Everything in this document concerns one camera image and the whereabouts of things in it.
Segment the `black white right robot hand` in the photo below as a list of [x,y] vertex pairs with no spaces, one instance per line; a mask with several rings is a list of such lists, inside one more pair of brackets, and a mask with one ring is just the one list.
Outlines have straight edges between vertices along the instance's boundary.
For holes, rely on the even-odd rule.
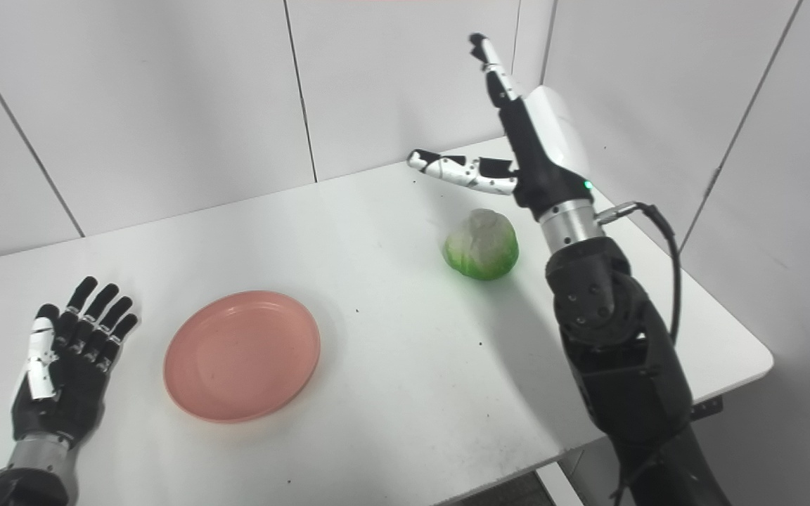
[[470,54],[482,64],[487,93],[498,111],[513,160],[444,156],[415,148],[406,163],[418,172],[473,191],[512,195],[536,220],[572,200],[593,200],[583,174],[581,144],[572,137],[565,103],[547,86],[521,93],[491,39],[469,37]]

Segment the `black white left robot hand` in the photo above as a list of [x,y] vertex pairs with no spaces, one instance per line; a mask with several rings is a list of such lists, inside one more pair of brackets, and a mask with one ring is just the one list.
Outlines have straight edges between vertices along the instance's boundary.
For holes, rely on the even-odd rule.
[[11,407],[14,441],[52,436],[74,448],[96,429],[104,394],[139,318],[116,284],[84,278],[64,307],[43,304]]

